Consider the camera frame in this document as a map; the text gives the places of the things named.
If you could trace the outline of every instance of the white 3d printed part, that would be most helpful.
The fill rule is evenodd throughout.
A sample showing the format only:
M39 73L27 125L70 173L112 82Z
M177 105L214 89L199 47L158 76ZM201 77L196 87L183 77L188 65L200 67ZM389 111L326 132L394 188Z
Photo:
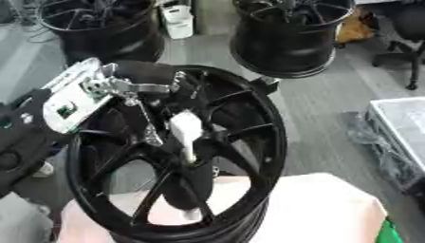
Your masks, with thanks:
M191 111L183 111L170 119L173 135L184 146L186 160L190 163L196 161L194 154L194 141L202 135L202 121Z

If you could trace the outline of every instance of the white box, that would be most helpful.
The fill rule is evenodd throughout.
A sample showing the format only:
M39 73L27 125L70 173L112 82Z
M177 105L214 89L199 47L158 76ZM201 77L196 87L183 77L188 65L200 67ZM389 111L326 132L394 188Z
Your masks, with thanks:
M389 145L374 145L380 168L408 194L425 183L425 97L370 102L366 120Z

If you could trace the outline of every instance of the green object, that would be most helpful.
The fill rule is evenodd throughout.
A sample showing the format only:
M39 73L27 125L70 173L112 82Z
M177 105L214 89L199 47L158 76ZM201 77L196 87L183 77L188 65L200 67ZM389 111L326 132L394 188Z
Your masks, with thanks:
M403 243L396 226L389 218L382 224L377 243Z

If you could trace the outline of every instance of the black alloy wheel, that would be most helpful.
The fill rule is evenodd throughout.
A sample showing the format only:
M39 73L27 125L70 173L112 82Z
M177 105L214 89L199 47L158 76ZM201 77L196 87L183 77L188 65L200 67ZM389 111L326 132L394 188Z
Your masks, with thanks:
M160 102L144 99L165 144L150 145L135 132L144 130L146 121L116 98L71 142L66 164L70 187L83 210L118 242L248 242L264 219L268 196L285 166L282 118L267 95L242 77L201 65L178 69L183 78L176 94L160 98ZM188 166L167 130L168 120L184 110L196 114L204 129L194 145L197 161ZM252 159L238 150L237 142L247 145ZM216 158L235 166L238 172L232 174L246 176L250 182L245 194L220 214L213 213L186 178L203 167L211 170L213 178L212 161ZM111 174L135 159L152 166L157 180L135 212L128 215L111 203L105 185ZM153 205L173 177L181 178L195 201L202 214L198 222L165 226L149 221Z

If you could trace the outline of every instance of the white cloth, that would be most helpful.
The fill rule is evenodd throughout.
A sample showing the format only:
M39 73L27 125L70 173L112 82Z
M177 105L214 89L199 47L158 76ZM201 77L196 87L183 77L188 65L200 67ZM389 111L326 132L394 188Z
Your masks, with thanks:
M215 214L232 205L249 188L247 178L219 178L209 204ZM113 196L127 214L143 194ZM386 212L379 201L328 174L281 178L271 197L265 221L251 243L374 243ZM150 213L156 224L189 223L183 213L161 198ZM63 211L58 243L113 243L109 233L88 218L75 203Z

